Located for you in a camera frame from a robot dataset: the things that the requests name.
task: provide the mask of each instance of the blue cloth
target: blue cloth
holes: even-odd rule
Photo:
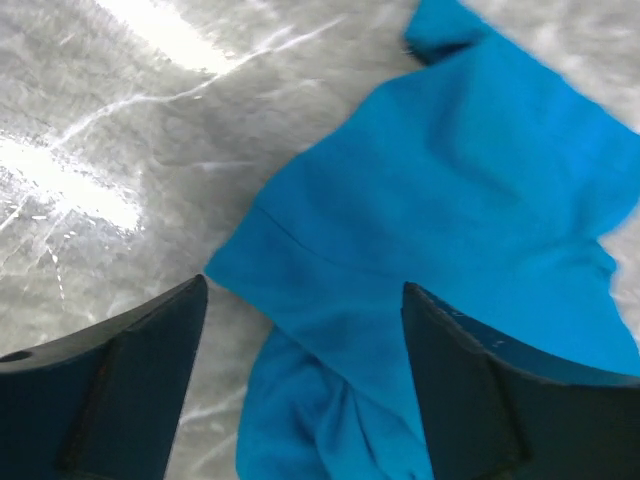
[[[425,0],[406,37],[432,64],[276,174],[206,268],[275,323],[242,480],[433,478],[405,281],[549,353],[640,374],[598,243],[636,203],[638,137],[454,0]]]

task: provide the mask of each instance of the crumpled blue fabric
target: crumpled blue fabric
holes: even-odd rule
[[[425,0],[406,38],[430,66],[277,173],[206,268],[275,324],[242,480],[433,478],[405,281],[546,352],[640,374],[598,243],[638,198],[638,137],[454,0]]]

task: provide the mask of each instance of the shiny surface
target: shiny surface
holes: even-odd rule
[[[637,1],[470,3],[640,128]],[[201,270],[270,175],[375,85],[417,67],[401,41],[414,7],[0,3],[0,355]],[[622,267],[616,297],[640,332],[638,231],[636,219],[607,246]],[[168,479],[236,478],[236,424],[268,328],[212,286]]]

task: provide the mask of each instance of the marble countertop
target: marble countertop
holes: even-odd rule
[[[473,0],[640,127],[638,0]],[[415,0],[0,3],[0,355],[199,272],[256,192],[380,82],[419,65]],[[640,333],[640,221],[606,239]],[[236,426],[269,329],[211,285],[169,480],[235,479]]]

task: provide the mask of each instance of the cloth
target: cloth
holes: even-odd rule
[[[640,374],[598,243],[636,203],[638,137],[454,0],[425,0],[406,38],[431,64],[277,173],[206,268],[275,324],[242,480],[433,478],[406,281],[551,354]]]

